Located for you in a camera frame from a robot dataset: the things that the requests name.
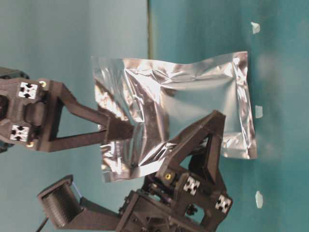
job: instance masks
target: silver foil pouch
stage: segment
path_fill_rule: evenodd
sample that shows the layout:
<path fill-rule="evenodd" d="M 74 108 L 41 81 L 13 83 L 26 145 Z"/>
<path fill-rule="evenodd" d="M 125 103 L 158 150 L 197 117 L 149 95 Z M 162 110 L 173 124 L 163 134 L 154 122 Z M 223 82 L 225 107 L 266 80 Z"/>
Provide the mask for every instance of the silver foil pouch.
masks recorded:
<path fill-rule="evenodd" d="M 132 139 L 101 146 L 104 180 L 156 172 L 165 151 L 175 146 L 173 138 L 215 109 L 226 115 L 222 155 L 255 159 L 247 58 L 247 52 L 236 52 L 175 64 L 93 57 L 99 109 L 108 109 L 135 127 Z"/>

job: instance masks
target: screw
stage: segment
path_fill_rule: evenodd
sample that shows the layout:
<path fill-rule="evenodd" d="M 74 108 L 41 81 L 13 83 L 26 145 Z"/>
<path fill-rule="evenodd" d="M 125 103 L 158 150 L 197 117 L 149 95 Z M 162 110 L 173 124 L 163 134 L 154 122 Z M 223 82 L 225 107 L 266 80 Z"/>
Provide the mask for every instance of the screw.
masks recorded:
<path fill-rule="evenodd" d="M 34 142 L 30 142 L 29 144 L 27 144 L 27 147 L 33 147 L 34 146 Z"/>
<path fill-rule="evenodd" d="M 41 84 L 42 87 L 46 87 L 47 85 L 45 81 L 40 81 L 39 83 Z"/>
<path fill-rule="evenodd" d="M 171 173 L 165 174 L 165 179 L 170 180 L 172 178 Z"/>

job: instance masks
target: white tape piece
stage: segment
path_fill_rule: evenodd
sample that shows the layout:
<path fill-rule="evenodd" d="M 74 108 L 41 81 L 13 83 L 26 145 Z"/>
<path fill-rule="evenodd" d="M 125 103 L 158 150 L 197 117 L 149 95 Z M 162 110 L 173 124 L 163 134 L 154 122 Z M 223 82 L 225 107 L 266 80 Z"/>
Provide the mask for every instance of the white tape piece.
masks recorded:
<path fill-rule="evenodd" d="M 38 90 L 37 85 L 21 82 L 18 96 L 21 98 L 35 99 L 37 95 L 37 90 Z"/>
<path fill-rule="evenodd" d="M 253 33 L 253 35 L 260 32 L 261 26 L 258 23 L 251 22 L 251 25 L 252 25 L 252 33 Z"/>
<path fill-rule="evenodd" d="M 263 107 L 256 105 L 255 106 L 255 118 L 261 118 L 263 117 Z"/>
<path fill-rule="evenodd" d="M 19 125 L 13 125 L 11 131 L 11 140 L 27 142 L 30 128 Z"/>
<path fill-rule="evenodd" d="M 222 213 L 226 214 L 231 206 L 231 203 L 232 203 L 231 199 L 228 199 L 227 197 L 220 195 L 215 208 L 217 210 L 220 210 Z"/>
<path fill-rule="evenodd" d="M 263 207 L 264 198 L 260 191 L 257 191 L 255 194 L 255 202 L 258 209 L 261 209 Z"/>
<path fill-rule="evenodd" d="M 187 182 L 185 183 L 183 190 L 186 192 L 189 192 L 191 195 L 195 195 L 197 192 L 197 188 L 199 187 L 200 182 L 198 180 L 195 180 L 192 177 L 188 177 Z"/>

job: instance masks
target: wire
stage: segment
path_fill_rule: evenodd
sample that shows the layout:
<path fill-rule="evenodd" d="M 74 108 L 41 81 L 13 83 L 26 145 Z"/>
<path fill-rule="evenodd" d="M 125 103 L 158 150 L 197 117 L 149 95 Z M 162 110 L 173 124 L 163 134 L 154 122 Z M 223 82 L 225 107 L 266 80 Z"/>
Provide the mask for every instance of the wire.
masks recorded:
<path fill-rule="evenodd" d="M 78 188 L 77 188 L 77 186 L 75 185 L 74 181 L 72 181 L 72 184 L 73 184 L 75 190 L 77 191 L 77 194 L 78 194 L 79 198 L 82 198 L 83 196 L 82 196 L 81 192 L 78 190 Z"/>
<path fill-rule="evenodd" d="M 43 227 L 45 226 L 45 224 L 47 223 L 47 221 L 48 221 L 48 217 L 46 217 L 45 219 L 44 219 L 44 221 L 41 223 L 41 225 L 38 227 L 38 229 L 36 230 L 36 232 L 40 232 L 42 229 L 43 229 Z"/>

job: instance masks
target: teal wall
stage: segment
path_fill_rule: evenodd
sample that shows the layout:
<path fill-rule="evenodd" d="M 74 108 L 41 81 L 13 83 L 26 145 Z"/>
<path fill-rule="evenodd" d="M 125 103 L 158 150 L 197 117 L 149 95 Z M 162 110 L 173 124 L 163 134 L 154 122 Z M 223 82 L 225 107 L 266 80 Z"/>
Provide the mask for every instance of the teal wall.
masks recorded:
<path fill-rule="evenodd" d="M 0 0 L 0 66 L 64 82 L 96 108 L 90 56 L 147 58 L 146 6 L 144 0 Z M 69 113 L 62 119 L 62 135 L 97 129 Z M 142 180 L 103 184 L 100 166 L 98 145 L 52 154 L 15 146 L 0 154 L 0 231 L 35 231 L 44 217 L 36 195 L 67 174 L 88 199 L 118 210 Z M 55 230 L 48 222 L 43 231 Z"/>
<path fill-rule="evenodd" d="M 150 0 L 151 56 L 190 63 L 248 50 L 257 160 L 221 159 L 234 205 L 219 232 L 309 228 L 309 2 Z M 261 25 L 253 35 L 251 22 Z M 264 196 L 257 209 L 255 193 Z"/>

